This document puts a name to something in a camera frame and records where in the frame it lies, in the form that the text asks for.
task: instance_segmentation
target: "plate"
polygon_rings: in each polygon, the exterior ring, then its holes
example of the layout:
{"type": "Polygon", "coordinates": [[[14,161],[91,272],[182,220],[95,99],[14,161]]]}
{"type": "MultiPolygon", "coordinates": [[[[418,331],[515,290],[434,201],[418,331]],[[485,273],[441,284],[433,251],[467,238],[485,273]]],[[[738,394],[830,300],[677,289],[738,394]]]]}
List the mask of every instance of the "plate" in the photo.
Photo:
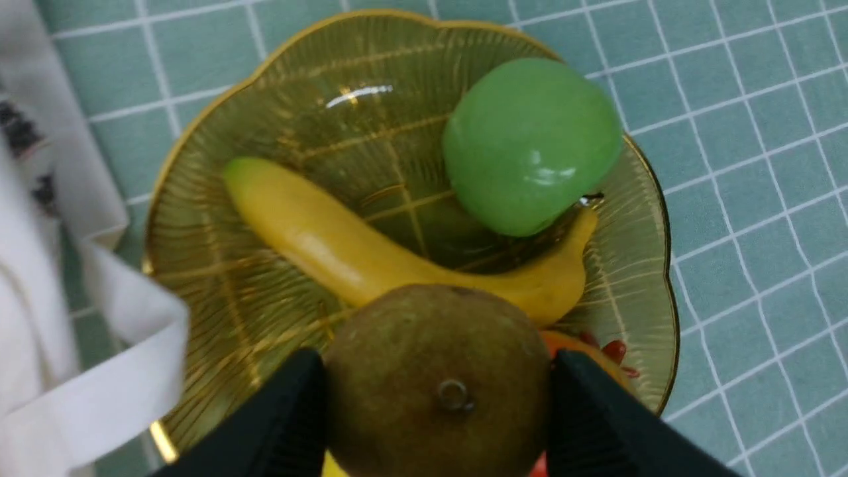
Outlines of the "plate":
{"type": "MultiPolygon", "coordinates": [[[[244,155],[274,160],[444,266],[519,266],[567,230],[568,214],[531,238],[491,233],[450,190],[441,134],[477,80],[525,57],[558,59],[503,26],[342,14],[281,46],[188,127],[157,182],[146,237],[145,270],[192,311],[185,394],[153,426],[165,460],[237,409],[292,351],[324,349],[353,311],[248,229],[227,197],[223,165],[244,155]]],[[[584,254],[585,293],[554,328],[623,340],[624,364],[641,372],[640,399],[659,413],[679,342],[668,219],[648,161],[625,143],[594,201],[600,222],[584,254]]]]}

